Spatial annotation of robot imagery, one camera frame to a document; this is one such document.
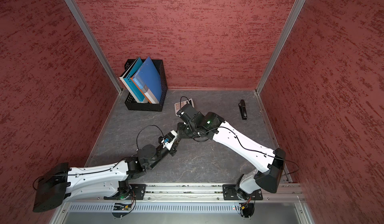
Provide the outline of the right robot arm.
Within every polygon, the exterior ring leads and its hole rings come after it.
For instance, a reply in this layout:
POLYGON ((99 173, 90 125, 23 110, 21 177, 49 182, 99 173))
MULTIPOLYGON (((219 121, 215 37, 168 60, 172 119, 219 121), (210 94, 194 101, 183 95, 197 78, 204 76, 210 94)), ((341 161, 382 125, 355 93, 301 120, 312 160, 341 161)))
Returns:
POLYGON ((178 124, 181 139, 213 140, 230 148, 255 167, 252 172, 242 174, 232 187, 239 199, 249 199, 258 190, 277 193, 285 162, 288 161, 283 149, 271 149, 257 143, 218 114, 209 112, 203 115, 189 101, 180 106, 177 116, 182 119, 178 124))

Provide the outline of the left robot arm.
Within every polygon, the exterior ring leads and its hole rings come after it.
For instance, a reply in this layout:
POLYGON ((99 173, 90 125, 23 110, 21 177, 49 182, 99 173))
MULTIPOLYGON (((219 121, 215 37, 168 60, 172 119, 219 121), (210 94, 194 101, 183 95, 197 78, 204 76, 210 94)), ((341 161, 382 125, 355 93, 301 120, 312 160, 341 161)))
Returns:
POLYGON ((174 155, 179 143, 175 130, 159 137, 159 145, 146 145, 135 155, 108 165, 76 168, 60 163, 37 178, 33 212, 53 210, 64 202, 79 199, 103 198, 126 200, 134 197, 129 181, 144 176, 165 156, 174 155))

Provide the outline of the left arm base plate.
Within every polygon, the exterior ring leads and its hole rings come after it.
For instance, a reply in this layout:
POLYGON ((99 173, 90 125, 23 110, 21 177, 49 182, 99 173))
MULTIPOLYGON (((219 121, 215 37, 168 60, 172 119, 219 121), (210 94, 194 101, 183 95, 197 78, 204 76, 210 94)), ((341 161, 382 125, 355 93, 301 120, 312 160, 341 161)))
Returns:
POLYGON ((146 193, 147 185, 145 184, 131 184, 119 188, 118 200, 143 200, 146 193))

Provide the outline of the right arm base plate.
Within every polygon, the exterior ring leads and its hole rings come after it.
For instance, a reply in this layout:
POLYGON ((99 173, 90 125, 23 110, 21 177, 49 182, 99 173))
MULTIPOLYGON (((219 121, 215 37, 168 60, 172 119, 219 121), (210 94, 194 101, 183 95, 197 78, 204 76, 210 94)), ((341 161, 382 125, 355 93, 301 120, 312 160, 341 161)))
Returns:
POLYGON ((252 201, 263 200, 261 189, 254 191, 252 194, 248 194, 234 184, 224 184, 222 188, 224 200, 226 201, 247 201, 249 199, 252 201))

